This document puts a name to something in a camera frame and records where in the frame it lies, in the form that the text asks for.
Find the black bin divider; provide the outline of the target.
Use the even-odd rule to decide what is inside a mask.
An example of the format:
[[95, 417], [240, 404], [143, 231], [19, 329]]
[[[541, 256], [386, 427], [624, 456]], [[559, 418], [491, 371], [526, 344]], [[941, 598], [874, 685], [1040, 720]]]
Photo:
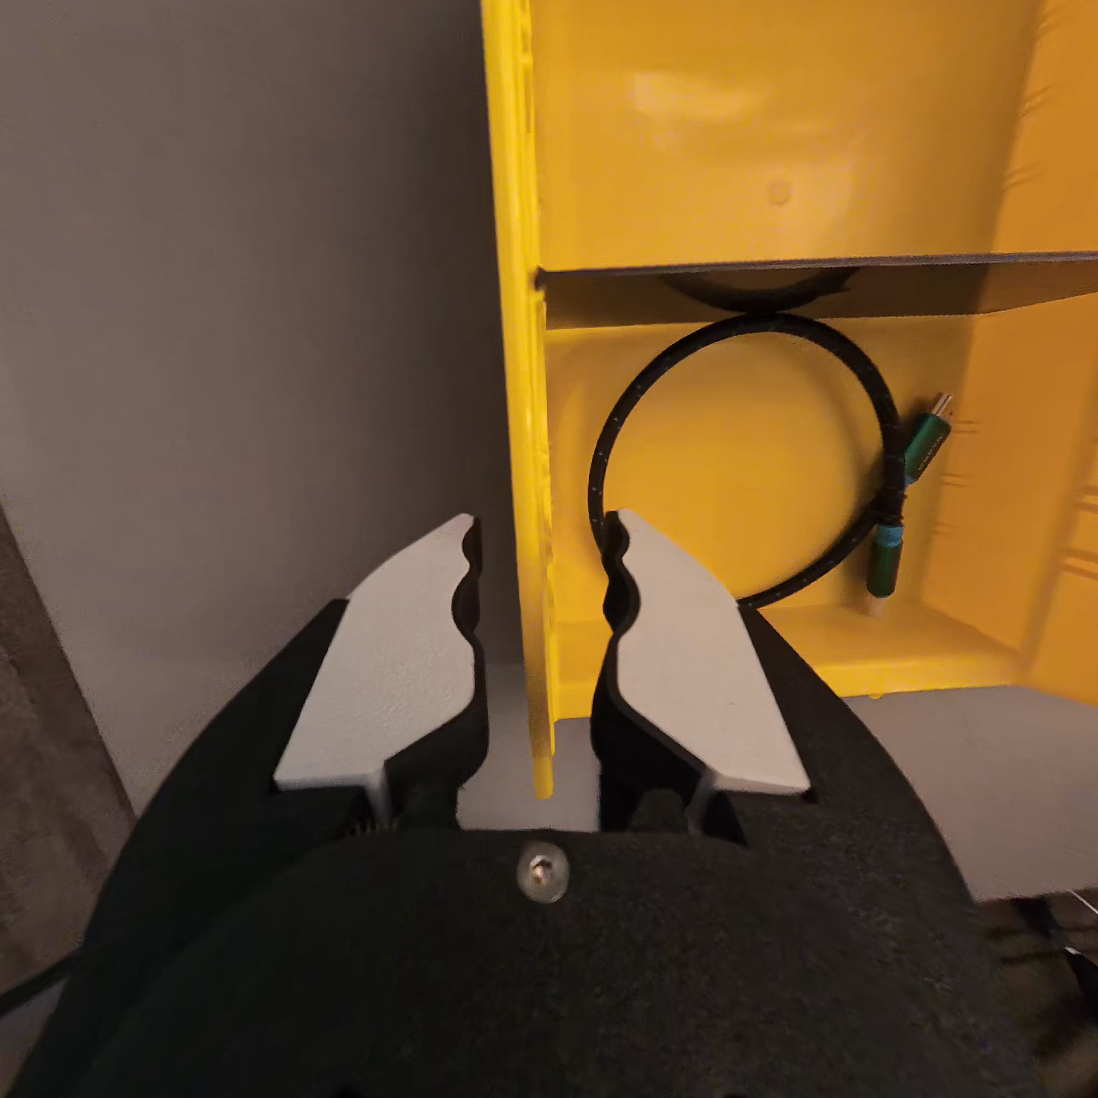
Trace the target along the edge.
[[972, 316], [1096, 291], [1096, 253], [839, 256], [712, 265], [537, 269], [551, 329], [705, 324], [788, 312], [815, 320]]

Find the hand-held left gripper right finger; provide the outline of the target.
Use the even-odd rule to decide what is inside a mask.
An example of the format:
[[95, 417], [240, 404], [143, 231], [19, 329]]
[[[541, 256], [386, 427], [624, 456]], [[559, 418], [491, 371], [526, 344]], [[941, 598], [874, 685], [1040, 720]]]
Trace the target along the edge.
[[592, 702], [600, 831], [742, 831], [813, 784], [735, 598], [636, 512], [607, 515]]

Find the yellow plastic bin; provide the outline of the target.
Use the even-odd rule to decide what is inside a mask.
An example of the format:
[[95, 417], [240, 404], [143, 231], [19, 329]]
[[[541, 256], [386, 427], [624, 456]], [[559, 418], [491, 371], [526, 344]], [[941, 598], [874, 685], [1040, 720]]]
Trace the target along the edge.
[[[586, 469], [627, 383], [711, 324], [551, 329], [537, 269], [1095, 252], [1095, 2], [482, 2], [533, 787], [609, 630]], [[1024, 685], [1095, 704], [1095, 293], [826, 320], [902, 435], [896, 592], [865, 549], [763, 610], [840, 695]]]

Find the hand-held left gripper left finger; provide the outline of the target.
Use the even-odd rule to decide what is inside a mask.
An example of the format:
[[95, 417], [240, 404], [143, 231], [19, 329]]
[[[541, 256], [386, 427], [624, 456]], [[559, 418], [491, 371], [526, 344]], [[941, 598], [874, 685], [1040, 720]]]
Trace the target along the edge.
[[479, 523], [460, 513], [356, 584], [273, 772], [279, 791], [358, 787], [373, 817], [397, 817], [415, 788], [456, 805], [490, 742], [481, 571]]

